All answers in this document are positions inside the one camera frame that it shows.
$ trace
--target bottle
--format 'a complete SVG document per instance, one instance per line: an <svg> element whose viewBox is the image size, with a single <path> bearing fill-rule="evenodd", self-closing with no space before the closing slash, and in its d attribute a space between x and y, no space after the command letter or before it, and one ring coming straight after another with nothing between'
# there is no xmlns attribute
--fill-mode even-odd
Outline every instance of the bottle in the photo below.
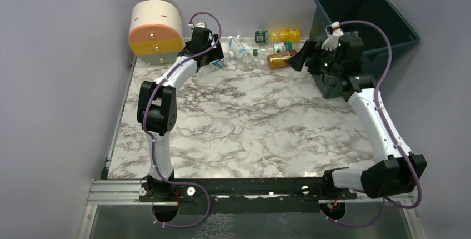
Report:
<svg viewBox="0 0 471 239"><path fill-rule="evenodd" d="M274 43L268 48L254 49L252 50L252 54L254 57L266 58L271 54L279 54L290 50L293 50L291 42Z"/></svg>
<svg viewBox="0 0 471 239"><path fill-rule="evenodd" d="M231 57L236 57L239 62L244 65L246 68L256 68L256 62L249 53L247 49L240 43L236 38L229 36L229 52Z"/></svg>
<svg viewBox="0 0 471 239"><path fill-rule="evenodd" d="M278 43L278 42L295 42L299 43L301 40L301 33L299 29L285 29L282 31L256 31L254 35L248 37L236 36L241 42L265 44L265 43Z"/></svg>
<svg viewBox="0 0 471 239"><path fill-rule="evenodd" d="M264 62L261 62L261 66L268 67L269 69L288 67L288 59L294 57L297 53L298 51L296 50L290 50L288 52L283 52L280 54L271 54L267 57L266 61L262 60Z"/></svg>

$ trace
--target trash bin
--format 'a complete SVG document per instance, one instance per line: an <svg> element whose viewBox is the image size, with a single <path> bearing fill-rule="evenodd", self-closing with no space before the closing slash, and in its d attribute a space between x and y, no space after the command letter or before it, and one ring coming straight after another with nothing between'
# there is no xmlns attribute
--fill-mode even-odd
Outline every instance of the trash bin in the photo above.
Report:
<svg viewBox="0 0 471 239"><path fill-rule="evenodd" d="M323 42L327 35L325 27L335 21L361 20L376 24L389 38L393 50L393 61L420 38L409 23L388 0L315 0L314 14L309 39ZM358 31L365 48L363 71L371 73L377 80L383 74L388 60L388 50L381 35L371 27L361 24L342 26L344 32ZM330 76L314 76L322 95L329 99L341 96Z"/></svg>

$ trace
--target table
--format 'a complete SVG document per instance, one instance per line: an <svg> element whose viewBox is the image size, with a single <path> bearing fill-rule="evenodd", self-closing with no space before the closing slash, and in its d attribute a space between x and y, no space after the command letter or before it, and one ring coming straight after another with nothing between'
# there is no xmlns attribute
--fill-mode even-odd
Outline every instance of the table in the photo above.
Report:
<svg viewBox="0 0 471 239"><path fill-rule="evenodd" d="M222 43L228 52L227 43ZM177 178L321 176L330 168L368 168L371 146L342 98L324 99L308 72L205 66L179 90L171 135ZM169 66L134 65L109 179L142 178L149 146L136 120L139 88Z"/></svg>

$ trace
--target cable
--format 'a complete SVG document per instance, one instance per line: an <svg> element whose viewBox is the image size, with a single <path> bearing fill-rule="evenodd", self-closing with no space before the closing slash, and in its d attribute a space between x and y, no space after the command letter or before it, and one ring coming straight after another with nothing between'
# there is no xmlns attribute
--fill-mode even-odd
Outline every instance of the cable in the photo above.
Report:
<svg viewBox="0 0 471 239"><path fill-rule="evenodd" d="M415 172L414 166L412 166L412 163L410 162L409 157L404 152L404 149L402 149L402 146L400 146L400 144L398 144L399 142L396 139L396 137L393 133L393 130L391 129L391 126L389 125L388 120L386 119L386 116L384 115L383 110L381 109L383 107L379 103L379 88L380 88L381 84L383 83L384 79L386 78L386 75L389 72L389 67L391 66L391 61L392 61L392 58L393 58L393 51L392 51L391 43L389 42L389 39L386 36L386 34L384 33L384 31L381 28L379 28L378 26L376 26L376 25L374 25L370 22L367 22L367 21L344 21L344 22L340 23L341 26L342 25L348 25L348 24L363 24L363 25L366 25L366 26L370 26L370 27L376 29L379 32L379 34L381 34L384 41L386 42L386 46L387 46L387 49L388 49L388 63L386 64L386 68L384 69L384 73L381 76L381 78L379 79L378 84L376 84L376 88L374 89L374 103L376 105L376 108L378 109L379 116L381 117L381 120L383 121L383 124L384 124L386 130L388 131L389 136L392 138L394 145L397 146L397 149L399 150L400 154L404 157L404 160L407 164L407 167L409 167L410 172L412 174L412 177L414 178L415 185L417 186L417 200L415 201L415 203L413 203L410 206L401 205L400 203L393 201L389 197L386 197L386 200L388 200L393 205L398 206L400 208L405 208L405 209L408 209L408 210L410 210L412 208L416 208L420 205L420 203L422 201L422 187L420 185L419 177L417 176L417 173Z"/></svg>
<svg viewBox="0 0 471 239"><path fill-rule="evenodd" d="M194 15L192 15L192 17L190 18L190 23L192 23L192 20L194 17L196 17L197 15L200 15L200 14L205 14L205 15L208 15L210 17L212 17L217 25L218 25L218 28L219 28L219 37L218 39L215 41L214 44L218 44L219 43L219 40L221 39L221 24L219 22L219 20L214 16L212 15L211 13L208 13L208 12L198 12ZM206 53L208 53L209 51L211 51L211 49L213 48L213 46L210 46L208 49L200 52L200 53L197 53L197 54L194 54L186 59L184 59L182 62L180 62L180 64L178 66L175 66L173 67L169 73L167 74L167 77L169 78L176 70L177 68L179 68L182 64L185 64L186 62L196 58L196 57L199 57L199 56L202 56ZM147 103L147 107L146 107L146 111L144 112L144 118L143 118L143 121L142 121L142 129L144 130L145 133L147 133L150 138L151 138L151 162L152 162L152 165L154 166L154 168L156 169L156 172L159 174L160 178L162 179L163 182L165 183L168 183L170 185L190 185L190 186L196 186L198 188L200 188L203 192L204 192L204 195L206 196L206 200L208 202L208 207L206 208L206 212L204 213L204 216L203 218L201 218L199 221L195 222L195 223L192 223L192 224L189 224L189 225L173 225L173 224L166 224L165 222L159 222L155 215L154 215L154 211L152 209L152 217L154 218L154 224L158 223L160 225L162 225L162 227L171 227L171 228L192 228L200 223L202 223L203 221L205 221L208 216L209 216L209 209L211 207L211 200L209 198L209 194L208 194L208 191L206 191L206 189L204 189L203 186L197 184L197 183L193 183L193 182L172 182L172 181L169 181L167 179L165 179L165 177L162 175L162 173L160 172L158 166L157 166L157 161L155 159L155 151L156 151L156 141L155 141L155 137L152 133L150 133L148 130L147 130L147 116L149 114L149 110L151 108L151 104L152 104L152 101L154 100L154 97L156 96L157 94L157 91L158 89L160 88L160 86L162 86L162 84L165 82L166 80L163 79L161 80L159 83L157 83L157 86L156 88L154 89L154 91L152 92L151 94L151 97L149 99L149 102Z"/></svg>
<svg viewBox="0 0 471 239"><path fill-rule="evenodd" d="M364 223L364 224L350 224L350 223L341 222L341 221L329 218L322 210L320 212L325 216L326 220L328 220L330 222L333 222L335 224L345 226L345 227L350 227L350 228L364 228L364 227L368 227L370 225L373 225L373 224L377 223L379 221L379 218L381 218L381 216L383 215L385 209L386 209L386 200L385 200L385 198L383 198L383 204L381 205L381 211L378 213L376 218L374 220L372 220L370 222L367 222L367 223Z"/></svg>

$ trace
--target marble tabletop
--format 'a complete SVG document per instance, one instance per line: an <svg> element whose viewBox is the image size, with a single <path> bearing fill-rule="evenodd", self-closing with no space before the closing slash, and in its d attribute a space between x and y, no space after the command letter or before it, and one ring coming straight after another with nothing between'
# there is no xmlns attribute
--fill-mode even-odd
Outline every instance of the marble tabletop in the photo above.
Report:
<svg viewBox="0 0 471 239"><path fill-rule="evenodd" d="M374 164L353 109L341 98L324 99L308 72L246 71L235 59L224 62L224 69L201 68L178 93L171 131L175 177L321 176L330 168ZM148 142L136 120L139 88L169 66L136 62L109 179L149 172Z"/></svg>

